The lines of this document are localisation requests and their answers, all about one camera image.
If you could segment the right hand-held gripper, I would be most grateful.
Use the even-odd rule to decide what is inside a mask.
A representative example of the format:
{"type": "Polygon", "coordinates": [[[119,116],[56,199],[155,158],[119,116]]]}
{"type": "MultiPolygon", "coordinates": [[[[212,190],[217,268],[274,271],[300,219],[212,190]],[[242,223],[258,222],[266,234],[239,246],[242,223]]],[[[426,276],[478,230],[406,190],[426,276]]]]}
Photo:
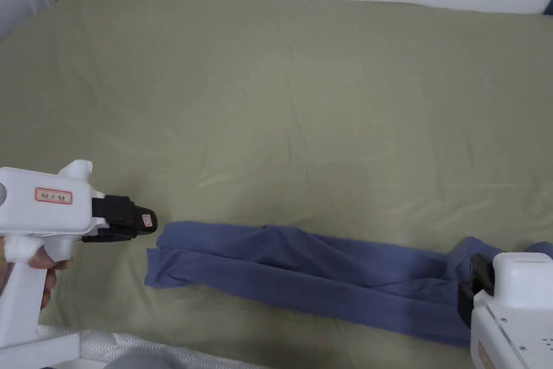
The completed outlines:
{"type": "Polygon", "coordinates": [[[470,257],[457,312],[475,368],[552,368],[552,259],[544,253],[470,257]]]}

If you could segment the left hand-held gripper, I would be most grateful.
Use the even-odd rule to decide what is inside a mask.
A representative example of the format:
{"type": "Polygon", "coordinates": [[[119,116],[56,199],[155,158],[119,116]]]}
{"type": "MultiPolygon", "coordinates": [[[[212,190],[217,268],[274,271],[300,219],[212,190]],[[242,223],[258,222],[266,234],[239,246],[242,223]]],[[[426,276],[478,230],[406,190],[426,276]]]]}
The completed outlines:
{"type": "Polygon", "coordinates": [[[55,367],[81,357],[78,334],[39,332],[47,271],[31,267],[35,254],[44,250],[59,262],[77,240],[122,243],[157,230],[154,211],[96,191],[91,172],[87,160],[56,175],[1,168],[1,236],[12,264],[1,289],[1,368],[55,367]]]}

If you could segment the person's left hand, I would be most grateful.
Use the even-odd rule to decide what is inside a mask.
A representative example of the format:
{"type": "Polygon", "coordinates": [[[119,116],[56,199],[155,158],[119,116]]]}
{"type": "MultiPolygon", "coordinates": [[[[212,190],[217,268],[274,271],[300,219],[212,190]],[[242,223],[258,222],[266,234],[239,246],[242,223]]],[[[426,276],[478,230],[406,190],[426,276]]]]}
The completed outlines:
{"type": "MultiPolygon", "coordinates": [[[[46,277],[41,301],[41,310],[45,309],[51,300],[52,290],[57,282],[57,271],[66,270],[72,264],[72,258],[54,262],[46,250],[40,248],[29,261],[33,269],[46,270],[46,277]]],[[[1,237],[1,294],[13,269],[13,263],[6,260],[5,238],[1,237]]]]}

